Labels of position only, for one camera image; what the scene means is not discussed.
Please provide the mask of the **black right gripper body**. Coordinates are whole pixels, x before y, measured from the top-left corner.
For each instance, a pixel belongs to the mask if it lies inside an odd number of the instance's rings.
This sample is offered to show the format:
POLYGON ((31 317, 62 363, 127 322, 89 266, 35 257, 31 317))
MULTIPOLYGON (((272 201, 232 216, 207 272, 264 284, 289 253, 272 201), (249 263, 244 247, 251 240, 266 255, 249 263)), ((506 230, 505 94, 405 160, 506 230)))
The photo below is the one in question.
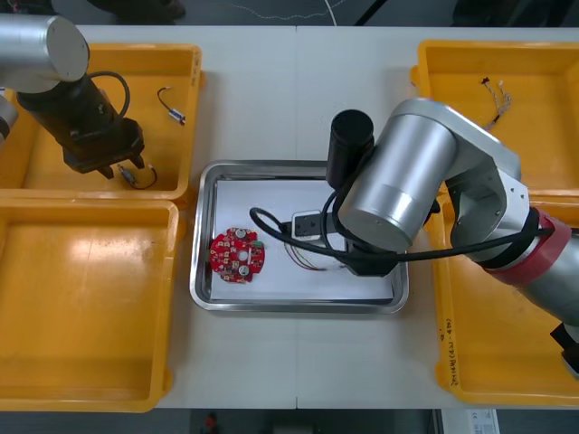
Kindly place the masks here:
POLYGON ((384 277, 398 265, 397 260, 384 258, 384 255, 388 255, 385 250, 372 247, 347 231, 339 222, 337 214, 328 208, 323 209, 323 245, 338 262, 358 277, 384 277), (330 222, 344 239, 345 248, 342 250, 335 249, 328 239, 330 222))

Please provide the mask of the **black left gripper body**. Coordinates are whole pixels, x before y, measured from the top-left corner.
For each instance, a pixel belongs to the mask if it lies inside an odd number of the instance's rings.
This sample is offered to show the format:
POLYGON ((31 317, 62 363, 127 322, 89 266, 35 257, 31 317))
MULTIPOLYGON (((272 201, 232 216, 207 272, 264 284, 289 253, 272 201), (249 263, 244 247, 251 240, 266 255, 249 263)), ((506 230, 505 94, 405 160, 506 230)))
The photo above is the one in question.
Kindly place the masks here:
POLYGON ((117 127, 96 138, 76 140, 72 150, 62 146, 64 163, 80 174, 100 173, 100 168, 129 161, 134 154, 141 155, 145 143, 140 125, 133 119, 123 118, 117 127))

